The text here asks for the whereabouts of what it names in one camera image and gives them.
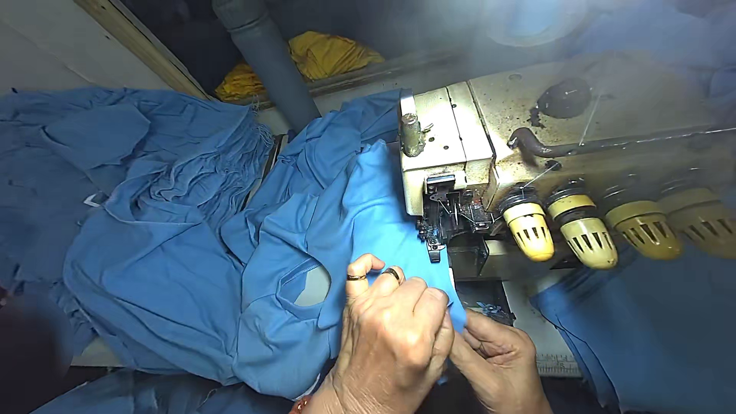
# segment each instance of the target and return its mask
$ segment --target measuring ruler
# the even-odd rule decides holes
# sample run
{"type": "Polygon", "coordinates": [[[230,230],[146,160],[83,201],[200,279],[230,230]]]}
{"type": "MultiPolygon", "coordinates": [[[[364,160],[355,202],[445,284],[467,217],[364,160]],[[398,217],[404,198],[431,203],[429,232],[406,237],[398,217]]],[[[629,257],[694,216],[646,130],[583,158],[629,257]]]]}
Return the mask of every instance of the measuring ruler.
{"type": "Polygon", "coordinates": [[[583,376],[573,355],[537,354],[537,371],[540,376],[583,376]]]}

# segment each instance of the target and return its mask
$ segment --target white wall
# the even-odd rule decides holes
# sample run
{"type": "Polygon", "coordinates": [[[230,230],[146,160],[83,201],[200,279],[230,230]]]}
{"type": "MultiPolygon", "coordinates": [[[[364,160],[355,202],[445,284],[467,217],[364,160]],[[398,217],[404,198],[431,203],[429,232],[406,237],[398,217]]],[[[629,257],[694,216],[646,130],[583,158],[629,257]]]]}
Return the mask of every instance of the white wall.
{"type": "Polygon", "coordinates": [[[0,94],[85,85],[170,89],[74,0],[1,0],[0,56],[0,94]]]}

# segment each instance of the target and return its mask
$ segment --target gray pipe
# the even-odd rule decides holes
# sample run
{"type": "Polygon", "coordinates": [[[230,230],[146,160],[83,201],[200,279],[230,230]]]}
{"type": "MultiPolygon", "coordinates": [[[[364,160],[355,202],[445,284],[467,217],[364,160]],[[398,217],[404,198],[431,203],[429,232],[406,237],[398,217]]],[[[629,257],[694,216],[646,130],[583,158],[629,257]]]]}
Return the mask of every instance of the gray pipe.
{"type": "Polygon", "coordinates": [[[212,8],[292,128],[322,116],[263,0],[212,0],[212,8]]]}

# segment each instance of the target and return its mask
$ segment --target ring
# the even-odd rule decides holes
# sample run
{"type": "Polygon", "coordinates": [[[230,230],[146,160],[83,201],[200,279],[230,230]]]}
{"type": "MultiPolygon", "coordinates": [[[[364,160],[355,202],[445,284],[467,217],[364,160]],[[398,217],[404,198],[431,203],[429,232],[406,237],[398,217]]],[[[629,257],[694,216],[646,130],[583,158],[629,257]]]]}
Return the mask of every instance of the ring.
{"type": "Polygon", "coordinates": [[[390,267],[388,269],[384,270],[383,272],[384,273],[391,273],[392,275],[394,275],[394,277],[396,278],[396,280],[398,280],[398,281],[401,280],[401,278],[399,277],[399,273],[397,273],[396,270],[393,270],[390,267]]]}

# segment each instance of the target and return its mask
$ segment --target wooden board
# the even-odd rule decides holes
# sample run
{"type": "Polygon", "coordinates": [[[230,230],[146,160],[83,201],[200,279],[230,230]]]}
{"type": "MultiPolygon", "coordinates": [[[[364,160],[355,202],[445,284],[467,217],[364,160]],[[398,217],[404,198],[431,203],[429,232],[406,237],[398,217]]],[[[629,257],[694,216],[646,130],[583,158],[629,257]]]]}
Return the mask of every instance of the wooden board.
{"type": "Polygon", "coordinates": [[[116,1],[116,4],[113,4],[110,0],[74,0],[74,2],[141,59],[172,89],[193,97],[211,99],[186,71],[184,65],[138,19],[135,21],[140,28],[131,22],[127,15],[131,18],[135,16],[125,9],[122,3],[116,1]]]}

